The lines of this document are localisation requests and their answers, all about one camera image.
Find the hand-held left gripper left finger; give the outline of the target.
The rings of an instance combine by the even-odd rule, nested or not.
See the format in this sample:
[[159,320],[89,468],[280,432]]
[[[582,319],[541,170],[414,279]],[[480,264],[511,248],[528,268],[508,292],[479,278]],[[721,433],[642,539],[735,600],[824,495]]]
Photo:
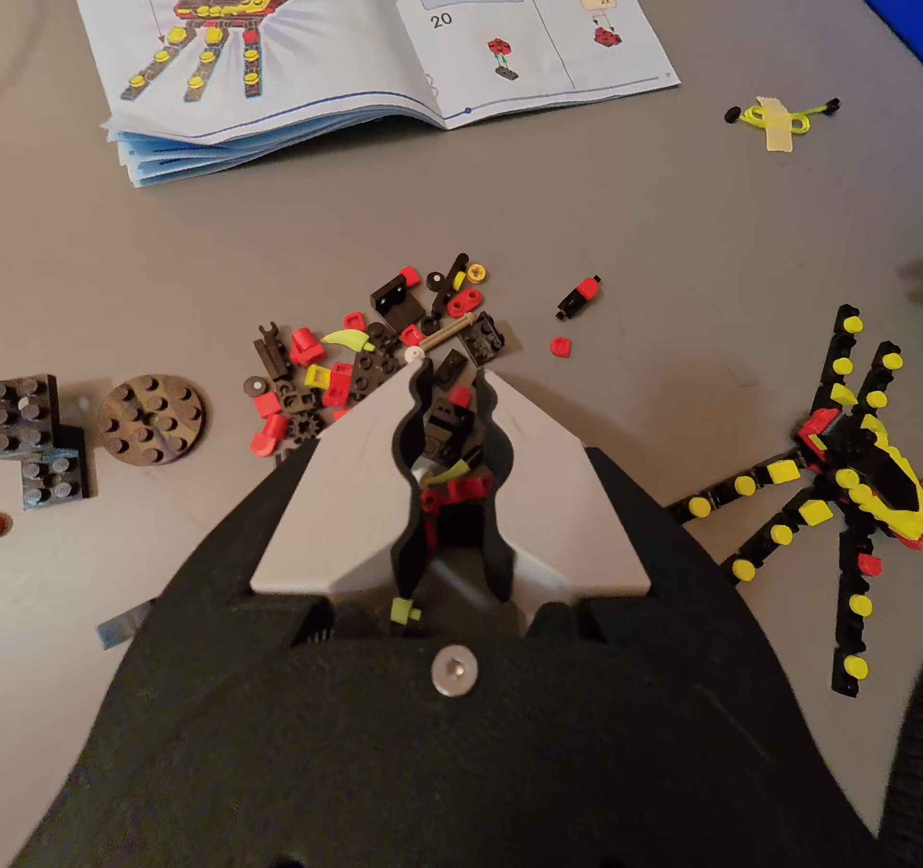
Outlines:
[[315,443],[256,572],[262,595],[411,597],[427,560],[421,491],[433,365],[413,360]]

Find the black and red lego assembly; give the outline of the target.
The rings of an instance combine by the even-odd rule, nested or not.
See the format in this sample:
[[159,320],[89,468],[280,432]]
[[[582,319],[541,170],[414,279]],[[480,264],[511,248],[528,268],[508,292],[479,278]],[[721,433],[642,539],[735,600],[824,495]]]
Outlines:
[[596,296],[601,285],[598,274],[584,278],[558,304],[556,317],[559,321],[568,321],[576,317]]

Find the pile of lego pieces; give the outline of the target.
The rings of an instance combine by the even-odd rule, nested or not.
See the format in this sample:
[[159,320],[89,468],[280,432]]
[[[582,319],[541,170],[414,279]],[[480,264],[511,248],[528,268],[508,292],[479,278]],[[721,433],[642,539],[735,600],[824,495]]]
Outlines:
[[433,370],[433,392],[424,402],[424,463],[421,502],[426,546],[434,550],[444,505],[482,502],[489,482],[459,482],[480,463],[480,447],[467,449],[474,435],[473,391],[461,383],[468,368],[481,368],[505,348],[497,321],[483,308],[479,285],[485,269],[466,255],[456,258],[448,273],[430,273],[424,283],[433,294],[423,308],[414,290],[421,275],[407,266],[371,295],[378,319],[364,320],[356,311],[343,318],[341,330],[316,335],[307,327],[292,331],[285,343],[276,323],[260,328],[255,349],[263,375],[247,378],[263,427],[251,440],[259,457],[275,455],[277,463],[294,448],[316,439],[351,409],[366,403],[408,363],[449,346]]

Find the clear plastic wrapper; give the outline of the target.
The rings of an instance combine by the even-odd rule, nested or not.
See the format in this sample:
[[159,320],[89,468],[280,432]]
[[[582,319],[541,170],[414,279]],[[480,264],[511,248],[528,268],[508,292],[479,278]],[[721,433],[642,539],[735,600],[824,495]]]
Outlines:
[[156,597],[145,600],[98,624],[96,633],[102,649],[107,651],[132,640],[142,628],[156,602]]

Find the black lego plate stack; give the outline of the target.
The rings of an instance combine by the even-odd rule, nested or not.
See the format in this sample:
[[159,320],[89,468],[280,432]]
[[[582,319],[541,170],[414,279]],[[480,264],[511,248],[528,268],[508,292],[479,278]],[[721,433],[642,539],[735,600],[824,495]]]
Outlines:
[[2,380],[1,459],[19,465],[25,511],[90,497],[85,433],[61,422],[53,375]]

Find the black yellow lego spider model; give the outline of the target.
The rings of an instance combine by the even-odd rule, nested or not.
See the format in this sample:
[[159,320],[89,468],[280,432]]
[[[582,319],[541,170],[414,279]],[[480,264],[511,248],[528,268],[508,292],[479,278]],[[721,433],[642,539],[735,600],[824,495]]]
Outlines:
[[749,583],[770,555],[792,543],[802,528],[814,528],[841,514],[838,593],[832,690],[856,697],[869,675],[864,627],[872,614],[870,581],[883,563],[872,539],[881,532],[906,548],[921,550],[920,478],[890,442],[879,412],[887,388],[904,366],[901,349],[879,344],[860,389],[848,386],[851,360],[864,323],[860,310],[841,305],[811,409],[791,435],[793,447],[669,505],[681,525],[773,485],[811,476],[801,489],[721,565],[733,585]]

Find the lego instruction booklet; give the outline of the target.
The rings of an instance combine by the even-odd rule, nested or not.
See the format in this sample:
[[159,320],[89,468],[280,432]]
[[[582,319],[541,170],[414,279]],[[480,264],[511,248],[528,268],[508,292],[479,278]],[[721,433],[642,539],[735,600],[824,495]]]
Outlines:
[[638,0],[75,0],[131,182],[352,124],[444,131],[676,87]]

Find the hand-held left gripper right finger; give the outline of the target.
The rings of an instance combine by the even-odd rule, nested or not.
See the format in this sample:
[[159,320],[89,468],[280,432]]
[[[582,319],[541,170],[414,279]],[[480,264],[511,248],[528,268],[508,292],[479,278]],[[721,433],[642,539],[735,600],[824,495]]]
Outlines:
[[486,583],[525,633],[548,603],[645,597],[651,580],[582,441],[497,373],[475,379]]

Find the round dark lego plate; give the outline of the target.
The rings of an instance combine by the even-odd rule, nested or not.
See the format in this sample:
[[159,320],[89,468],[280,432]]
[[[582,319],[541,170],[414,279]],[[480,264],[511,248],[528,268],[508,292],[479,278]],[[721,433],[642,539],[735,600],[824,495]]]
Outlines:
[[199,444],[206,430],[206,407],[187,379],[146,374],[109,391],[96,428],[112,458],[136,468],[164,467]]

